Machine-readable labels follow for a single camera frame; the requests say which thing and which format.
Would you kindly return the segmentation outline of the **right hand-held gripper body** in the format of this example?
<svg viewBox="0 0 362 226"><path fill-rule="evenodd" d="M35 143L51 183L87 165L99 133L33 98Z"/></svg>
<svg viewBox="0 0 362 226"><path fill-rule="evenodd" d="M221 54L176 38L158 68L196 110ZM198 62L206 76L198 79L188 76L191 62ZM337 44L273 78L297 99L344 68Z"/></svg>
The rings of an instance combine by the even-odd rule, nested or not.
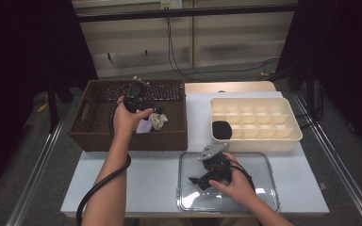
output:
<svg viewBox="0 0 362 226"><path fill-rule="evenodd" d="M230 184L232 181L232 170L229 159L222 153L228 149L226 143L212 144L204 147L198 160L203 163L207 170L200 179L204 181L214 180L223 184Z"/></svg>

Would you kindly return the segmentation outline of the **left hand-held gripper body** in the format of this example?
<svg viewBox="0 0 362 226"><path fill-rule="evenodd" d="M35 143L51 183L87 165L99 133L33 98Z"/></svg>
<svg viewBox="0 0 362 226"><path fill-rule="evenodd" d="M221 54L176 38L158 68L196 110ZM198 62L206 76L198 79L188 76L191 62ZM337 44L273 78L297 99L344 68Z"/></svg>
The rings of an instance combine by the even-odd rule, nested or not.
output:
<svg viewBox="0 0 362 226"><path fill-rule="evenodd" d="M123 98L124 106L131 113L143 111L149 108L149 104L144 100L148 83L134 77L133 82L126 86L126 94Z"/></svg>

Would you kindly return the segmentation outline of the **cream sock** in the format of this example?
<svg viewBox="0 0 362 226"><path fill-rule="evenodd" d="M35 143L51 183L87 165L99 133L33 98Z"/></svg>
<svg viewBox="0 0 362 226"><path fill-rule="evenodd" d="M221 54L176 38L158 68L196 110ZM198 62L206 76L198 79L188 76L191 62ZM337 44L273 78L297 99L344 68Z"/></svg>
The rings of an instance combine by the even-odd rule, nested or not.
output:
<svg viewBox="0 0 362 226"><path fill-rule="evenodd" d="M156 131L160 131L164 124L169 121L165 114L153 113L150 118L153 124L153 128Z"/></svg>

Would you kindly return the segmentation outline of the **black sock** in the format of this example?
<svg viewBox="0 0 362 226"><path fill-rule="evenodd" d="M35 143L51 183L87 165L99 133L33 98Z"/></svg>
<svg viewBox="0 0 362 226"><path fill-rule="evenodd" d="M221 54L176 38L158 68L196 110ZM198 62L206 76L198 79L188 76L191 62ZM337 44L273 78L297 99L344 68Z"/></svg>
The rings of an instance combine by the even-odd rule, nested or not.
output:
<svg viewBox="0 0 362 226"><path fill-rule="evenodd" d="M212 122L212 136L216 139L230 139L233 135L231 125L227 121Z"/></svg>

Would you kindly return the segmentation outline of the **brown woven basket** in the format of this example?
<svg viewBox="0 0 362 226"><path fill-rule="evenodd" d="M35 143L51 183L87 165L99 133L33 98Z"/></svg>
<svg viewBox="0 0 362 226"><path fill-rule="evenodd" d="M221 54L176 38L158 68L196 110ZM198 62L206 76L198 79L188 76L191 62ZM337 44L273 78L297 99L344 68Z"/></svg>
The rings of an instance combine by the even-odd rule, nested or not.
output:
<svg viewBox="0 0 362 226"><path fill-rule="evenodd" d="M181 78L149 79L142 99L164 109L168 121L161 130L132 136L132 151L185 151L188 148L188 121L185 82ZM86 152L110 148L111 108L116 97L126 94L127 80L91 80L82 96L69 136Z"/></svg>

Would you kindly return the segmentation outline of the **cream divided storage box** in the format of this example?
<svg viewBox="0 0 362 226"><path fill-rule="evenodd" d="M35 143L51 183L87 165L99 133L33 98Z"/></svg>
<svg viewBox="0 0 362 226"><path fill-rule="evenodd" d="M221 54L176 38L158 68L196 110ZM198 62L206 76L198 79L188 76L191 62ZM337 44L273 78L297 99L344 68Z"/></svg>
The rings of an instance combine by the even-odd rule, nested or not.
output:
<svg viewBox="0 0 362 226"><path fill-rule="evenodd" d="M230 139L212 136L212 122L227 121ZM227 143L230 152L287 152L303 134L289 101L277 98L212 98L211 136L215 143Z"/></svg>

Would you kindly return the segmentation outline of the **person's left hand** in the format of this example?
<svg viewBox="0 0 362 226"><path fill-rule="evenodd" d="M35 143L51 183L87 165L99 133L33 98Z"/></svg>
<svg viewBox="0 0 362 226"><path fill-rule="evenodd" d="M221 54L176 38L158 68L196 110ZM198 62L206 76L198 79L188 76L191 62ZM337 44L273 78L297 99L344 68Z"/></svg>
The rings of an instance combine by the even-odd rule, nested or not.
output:
<svg viewBox="0 0 362 226"><path fill-rule="evenodd" d="M148 108L138 113L131 113L126 109L123 99L123 96L118 99L117 107L113 114L112 125L115 138L131 138L137 130L140 121L148 118L154 112L152 108Z"/></svg>

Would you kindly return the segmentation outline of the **person's right hand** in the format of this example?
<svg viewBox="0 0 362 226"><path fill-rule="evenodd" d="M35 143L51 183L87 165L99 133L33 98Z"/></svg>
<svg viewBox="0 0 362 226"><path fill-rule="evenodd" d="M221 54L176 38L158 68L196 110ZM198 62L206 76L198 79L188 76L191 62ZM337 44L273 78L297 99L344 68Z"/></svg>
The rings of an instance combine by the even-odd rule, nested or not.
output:
<svg viewBox="0 0 362 226"><path fill-rule="evenodd" d="M230 197L233 201L249 207L255 198L255 192L244 173L240 170L236 157L230 153L224 153L224 155L230 160L233 166L231 183L226 186L220 182L210 180L209 184Z"/></svg>

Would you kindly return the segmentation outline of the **lilac sock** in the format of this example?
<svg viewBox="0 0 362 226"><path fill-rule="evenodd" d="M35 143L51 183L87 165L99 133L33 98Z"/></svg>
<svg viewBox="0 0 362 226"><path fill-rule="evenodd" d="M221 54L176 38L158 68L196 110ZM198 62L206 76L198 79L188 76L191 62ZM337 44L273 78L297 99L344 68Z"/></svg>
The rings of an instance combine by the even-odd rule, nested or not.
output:
<svg viewBox="0 0 362 226"><path fill-rule="evenodd" d="M153 123L150 120L140 120L136 133L137 134L144 134L149 133L153 129Z"/></svg>

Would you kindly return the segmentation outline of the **light wooden board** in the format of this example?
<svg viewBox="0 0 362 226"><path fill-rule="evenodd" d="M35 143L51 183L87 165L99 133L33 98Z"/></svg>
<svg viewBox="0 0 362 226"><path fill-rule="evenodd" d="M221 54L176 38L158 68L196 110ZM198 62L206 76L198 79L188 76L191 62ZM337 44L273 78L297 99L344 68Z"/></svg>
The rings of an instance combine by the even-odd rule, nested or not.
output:
<svg viewBox="0 0 362 226"><path fill-rule="evenodd" d="M186 93L276 91L269 81L186 83Z"/></svg>

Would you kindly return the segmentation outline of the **black stand leg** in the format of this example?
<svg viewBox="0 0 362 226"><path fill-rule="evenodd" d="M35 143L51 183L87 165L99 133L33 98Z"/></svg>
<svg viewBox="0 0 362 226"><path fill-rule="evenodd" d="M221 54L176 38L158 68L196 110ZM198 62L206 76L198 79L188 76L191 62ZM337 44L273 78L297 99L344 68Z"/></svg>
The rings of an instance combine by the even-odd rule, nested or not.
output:
<svg viewBox="0 0 362 226"><path fill-rule="evenodd" d="M314 69L311 65L307 67L306 104L308 115L313 120L319 120L323 112L323 97L321 84L315 80Z"/></svg>
<svg viewBox="0 0 362 226"><path fill-rule="evenodd" d="M58 125L57 97L62 103L68 104L74 96L70 91L71 79L66 76L50 76L47 83L47 95L50 114L50 130L52 133Z"/></svg>

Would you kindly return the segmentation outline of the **black horizontal bar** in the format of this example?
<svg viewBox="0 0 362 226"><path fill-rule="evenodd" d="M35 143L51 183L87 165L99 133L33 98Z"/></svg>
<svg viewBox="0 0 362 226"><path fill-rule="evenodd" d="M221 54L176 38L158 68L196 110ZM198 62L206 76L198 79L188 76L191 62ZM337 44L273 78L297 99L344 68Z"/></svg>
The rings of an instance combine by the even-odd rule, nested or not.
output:
<svg viewBox="0 0 362 226"><path fill-rule="evenodd" d="M274 13L297 11L302 7L299 4L259 5L227 8L184 8L184 9L160 9L148 11L133 11L120 13L89 13L78 14L75 19L80 23L125 21L158 18L178 18L192 16Z"/></svg>

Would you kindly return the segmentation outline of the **black curtain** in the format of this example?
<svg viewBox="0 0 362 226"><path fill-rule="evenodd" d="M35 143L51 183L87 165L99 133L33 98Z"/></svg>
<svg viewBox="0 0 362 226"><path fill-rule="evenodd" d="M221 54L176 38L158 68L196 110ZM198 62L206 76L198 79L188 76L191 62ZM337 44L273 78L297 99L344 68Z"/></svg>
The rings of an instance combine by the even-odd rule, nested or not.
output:
<svg viewBox="0 0 362 226"><path fill-rule="evenodd" d="M95 79L72 0L0 0L0 173L20 139L36 94L64 103Z"/></svg>
<svg viewBox="0 0 362 226"><path fill-rule="evenodd" d="M308 73L362 135L362 0L298 0L277 70L291 89Z"/></svg>

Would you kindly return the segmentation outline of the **white wall socket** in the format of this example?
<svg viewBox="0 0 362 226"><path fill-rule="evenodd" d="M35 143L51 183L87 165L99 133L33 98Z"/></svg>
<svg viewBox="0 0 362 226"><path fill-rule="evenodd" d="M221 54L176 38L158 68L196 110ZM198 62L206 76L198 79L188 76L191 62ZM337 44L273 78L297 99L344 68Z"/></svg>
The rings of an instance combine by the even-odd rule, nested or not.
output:
<svg viewBox="0 0 362 226"><path fill-rule="evenodd" d="M183 7L182 0L160 0L162 9L181 9Z"/></svg>

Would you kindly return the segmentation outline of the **metal floor rail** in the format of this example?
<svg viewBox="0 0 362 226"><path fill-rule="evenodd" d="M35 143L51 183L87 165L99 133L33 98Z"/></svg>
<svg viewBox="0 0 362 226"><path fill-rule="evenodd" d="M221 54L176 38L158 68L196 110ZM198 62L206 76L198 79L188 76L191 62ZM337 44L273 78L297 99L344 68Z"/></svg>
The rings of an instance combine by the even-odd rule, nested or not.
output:
<svg viewBox="0 0 362 226"><path fill-rule="evenodd" d="M293 93L293 97L299 106L300 110L304 114L305 120L308 122L308 126L311 128L316 139L321 145L325 155L329 159L331 165L333 166L335 172L341 183L344 185L347 193L351 197L356 209L362 217L362 190L351 175L351 173L346 168L342 159L339 157L334 145L328 138L328 136L323 131L320 123L316 121L312 116L309 115L308 103L304 97L297 92Z"/></svg>
<svg viewBox="0 0 362 226"><path fill-rule="evenodd" d="M6 226L22 226L25 220L28 208L35 196L37 186L41 180L42 174L46 168L50 155L57 143L58 137L63 127L63 120L60 120L53 130L49 133L44 146L41 150L39 158L28 178L23 189L21 197L16 202Z"/></svg>

